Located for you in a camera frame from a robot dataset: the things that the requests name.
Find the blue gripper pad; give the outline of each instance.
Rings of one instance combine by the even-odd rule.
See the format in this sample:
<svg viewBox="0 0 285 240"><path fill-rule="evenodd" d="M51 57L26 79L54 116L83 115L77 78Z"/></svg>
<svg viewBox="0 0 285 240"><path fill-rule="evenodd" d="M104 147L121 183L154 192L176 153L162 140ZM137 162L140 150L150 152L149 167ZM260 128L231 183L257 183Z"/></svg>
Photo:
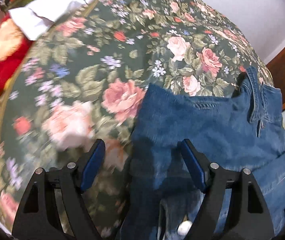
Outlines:
<svg viewBox="0 0 285 240"><path fill-rule="evenodd" d="M207 186L205 182L205 172L201 168L200 163L195 157L193 149L189 146L191 144L189 139L184 139L181 142L181 155L190 173L191 179L193 180L195 186L205 192Z"/></svg>
<svg viewBox="0 0 285 240"><path fill-rule="evenodd" d="M82 175L80 190L85 192L89 189L97 175L97 172L101 166L103 158L105 156L106 146L103 140L99 140L97 145L93 145L89 153L93 151L91 158L87 162Z"/></svg>

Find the white cloth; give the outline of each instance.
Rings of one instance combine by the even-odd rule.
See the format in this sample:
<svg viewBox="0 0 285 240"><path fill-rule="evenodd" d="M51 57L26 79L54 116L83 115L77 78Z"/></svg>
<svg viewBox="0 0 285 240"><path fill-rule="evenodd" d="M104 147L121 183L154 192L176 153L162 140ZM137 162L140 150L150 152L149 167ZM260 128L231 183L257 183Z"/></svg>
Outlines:
<svg viewBox="0 0 285 240"><path fill-rule="evenodd" d="M93 0L34 0L25 7L9 10L14 23L25 36L35 41L61 16Z"/></svg>

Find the silver bolt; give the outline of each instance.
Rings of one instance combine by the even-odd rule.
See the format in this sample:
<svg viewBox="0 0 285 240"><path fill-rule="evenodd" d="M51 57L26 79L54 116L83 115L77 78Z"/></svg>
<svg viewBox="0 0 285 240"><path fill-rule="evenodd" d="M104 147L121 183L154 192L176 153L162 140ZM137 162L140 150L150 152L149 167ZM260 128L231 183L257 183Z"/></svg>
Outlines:
<svg viewBox="0 0 285 240"><path fill-rule="evenodd" d="M219 165L218 163L210 163L210 167L212 167L213 169L218 169L219 168Z"/></svg>
<svg viewBox="0 0 285 240"><path fill-rule="evenodd" d="M43 171L43 168L38 168L36 169L35 173L39 175L42 173L42 171Z"/></svg>
<svg viewBox="0 0 285 240"><path fill-rule="evenodd" d="M76 164L75 164L75 163L68 163L68 164L67 164L67 168L68 168L68 169L73 169L74 167L76 167Z"/></svg>
<svg viewBox="0 0 285 240"><path fill-rule="evenodd" d="M244 168L244 174L247 174L249 175L251 173L251 170L247 169L247 168Z"/></svg>

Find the folded denim clothing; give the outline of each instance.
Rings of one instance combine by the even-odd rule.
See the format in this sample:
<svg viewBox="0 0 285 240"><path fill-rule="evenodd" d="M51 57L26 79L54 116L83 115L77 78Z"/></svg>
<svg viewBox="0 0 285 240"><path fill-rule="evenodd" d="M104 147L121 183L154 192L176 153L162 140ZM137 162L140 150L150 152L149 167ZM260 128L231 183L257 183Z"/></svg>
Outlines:
<svg viewBox="0 0 285 240"><path fill-rule="evenodd" d="M150 84L132 133L131 206L118 238L184 238L178 225L186 216L193 221L203 200L177 147L185 138L225 169L253 171L278 233L285 222L281 112L280 90L260 86L254 67L247 68L233 98L175 96ZM230 194L227 190L216 233L223 229Z"/></svg>

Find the button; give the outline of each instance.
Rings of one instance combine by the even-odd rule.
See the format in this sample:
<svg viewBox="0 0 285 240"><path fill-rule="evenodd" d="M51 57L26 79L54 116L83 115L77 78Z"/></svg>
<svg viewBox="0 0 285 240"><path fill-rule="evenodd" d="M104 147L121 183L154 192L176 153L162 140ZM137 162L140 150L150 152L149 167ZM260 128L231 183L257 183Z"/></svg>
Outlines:
<svg viewBox="0 0 285 240"><path fill-rule="evenodd" d="M180 236L185 236L188 234L190 228L192 226L192 222L189 220L183 221L179 226L178 226L178 235Z"/></svg>

